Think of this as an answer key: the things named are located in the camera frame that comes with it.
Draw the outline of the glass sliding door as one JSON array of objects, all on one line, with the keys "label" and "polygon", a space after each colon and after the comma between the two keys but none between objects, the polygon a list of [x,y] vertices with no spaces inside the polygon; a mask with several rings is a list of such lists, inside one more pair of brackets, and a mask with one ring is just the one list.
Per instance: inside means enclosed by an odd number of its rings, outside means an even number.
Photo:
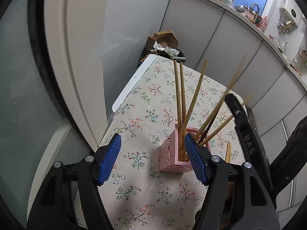
[{"label": "glass sliding door", "polygon": [[48,148],[52,161],[76,163],[90,153],[50,86],[29,31],[35,0],[1,5],[1,229],[25,229],[30,192]]}]

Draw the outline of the black trash bin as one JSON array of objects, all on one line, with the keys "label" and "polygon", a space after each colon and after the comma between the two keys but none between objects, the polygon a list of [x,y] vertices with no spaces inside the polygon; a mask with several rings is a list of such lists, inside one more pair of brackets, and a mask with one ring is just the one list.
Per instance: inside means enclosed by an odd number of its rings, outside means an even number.
[{"label": "black trash bin", "polygon": [[139,67],[150,54],[161,56],[161,57],[164,57],[170,60],[173,60],[173,59],[179,60],[180,62],[186,61],[186,57],[183,54],[183,52],[180,51],[180,49],[177,49],[177,48],[173,49],[173,48],[167,47],[165,50],[155,50],[153,48],[149,49],[147,46],[145,46],[140,55],[140,59],[139,59],[139,63],[137,67]]}]

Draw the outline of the bamboo chopstick bundle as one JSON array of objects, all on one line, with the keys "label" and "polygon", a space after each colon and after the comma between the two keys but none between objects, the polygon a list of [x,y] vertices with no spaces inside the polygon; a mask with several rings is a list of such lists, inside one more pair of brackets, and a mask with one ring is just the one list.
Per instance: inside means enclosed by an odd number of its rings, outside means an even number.
[{"label": "bamboo chopstick bundle", "polygon": [[231,143],[228,141],[227,142],[227,148],[226,148],[226,155],[225,155],[225,162],[230,163],[231,159]]}]

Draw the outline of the white water heater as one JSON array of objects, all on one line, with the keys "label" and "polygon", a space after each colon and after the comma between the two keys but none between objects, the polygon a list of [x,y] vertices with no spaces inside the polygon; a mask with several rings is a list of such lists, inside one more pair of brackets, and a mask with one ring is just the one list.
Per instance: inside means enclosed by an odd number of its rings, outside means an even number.
[{"label": "white water heater", "polygon": [[302,12],[299,8],[298,9],[293,9],[293,8],[288,9],[285,7],[281,7],[280,10],[288,20],[294,23],[295,26],[299,26],[301,17],[302,17]]}]

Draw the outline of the floral tablecloth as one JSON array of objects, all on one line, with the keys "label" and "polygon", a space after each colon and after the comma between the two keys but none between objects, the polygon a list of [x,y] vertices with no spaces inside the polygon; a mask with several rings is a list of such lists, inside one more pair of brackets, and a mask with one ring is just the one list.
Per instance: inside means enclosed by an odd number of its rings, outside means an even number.
[{"label": "floral tablecloth", "polygon": [[197,180],[178,145],[184,97],[195,100],[187,131],[196,133],[227,86],[209,73],[156,56],[116,110],[101,145],[119,134],[122,147],[99,187],[111,229],[192,229],[207,187]]}]

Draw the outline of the white kitchen cabinets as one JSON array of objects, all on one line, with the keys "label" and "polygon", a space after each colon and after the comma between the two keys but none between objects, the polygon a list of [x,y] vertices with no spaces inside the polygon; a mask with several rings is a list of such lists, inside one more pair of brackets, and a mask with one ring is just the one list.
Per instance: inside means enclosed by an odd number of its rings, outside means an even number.
[{"label": "white kitchen cabinets", "polygon": [[233,87],[248,106],[269,161],[283,150],[297,123],[306,116],[306,86],[285,65],[252,24],[217,0],[169,0],[161,24],[172,30],[188,67],[228,85],[247,55]]}]

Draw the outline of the pink perforated utensil holder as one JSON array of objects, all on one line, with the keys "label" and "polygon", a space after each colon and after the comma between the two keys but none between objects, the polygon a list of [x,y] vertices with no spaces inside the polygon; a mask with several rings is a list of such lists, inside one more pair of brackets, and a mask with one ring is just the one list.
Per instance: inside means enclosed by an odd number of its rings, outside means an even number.
[{"label": "pink perforated utensil holder", "polygon": [[178,147],[178,124],[175,124],[173,132],[160,146],[159,171],[187,173],[193,171],[190,161],[180,161]]}]

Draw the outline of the brown cardboard box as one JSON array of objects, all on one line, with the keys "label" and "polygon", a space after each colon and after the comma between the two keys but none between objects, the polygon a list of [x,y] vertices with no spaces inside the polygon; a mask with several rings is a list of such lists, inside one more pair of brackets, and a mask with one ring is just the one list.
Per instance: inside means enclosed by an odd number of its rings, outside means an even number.
[{"label": "brown cardboard box", "polygon": [[147,38],[146,47],[153,49],[154,44],[157,43],[162,47],[170,47],[176,49],[178,47],[178,39],[172,30],[157,32]]}]

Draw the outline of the chrome faucet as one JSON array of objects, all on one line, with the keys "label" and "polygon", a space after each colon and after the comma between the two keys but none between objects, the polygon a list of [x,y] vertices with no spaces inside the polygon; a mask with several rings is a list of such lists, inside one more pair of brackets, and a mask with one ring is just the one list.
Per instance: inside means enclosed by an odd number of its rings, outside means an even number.
[{"label": "chrome faucet", "polygon": [[260,12],[260,7],[259,7],[259,5],[258,5],[257,3],[253,3],[253,4],[250,6],[248,12],[249,12],[250,14],[252,14],[252,16],[253,16],[253,21],[256,21],[258,15],[259,15],[259,12]]}]

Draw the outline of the pink soap bottle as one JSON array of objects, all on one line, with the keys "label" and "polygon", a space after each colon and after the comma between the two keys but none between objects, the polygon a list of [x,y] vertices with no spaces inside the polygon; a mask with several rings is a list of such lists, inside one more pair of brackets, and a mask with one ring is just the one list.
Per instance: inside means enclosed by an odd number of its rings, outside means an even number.
[{"label": "pink soap bottle", "polygon": [[267,17],[263,17],[262,19],[259,20],[259,22],[256,24],[256,26],[262,31],[265,32],[266,28],[267,28]]}]

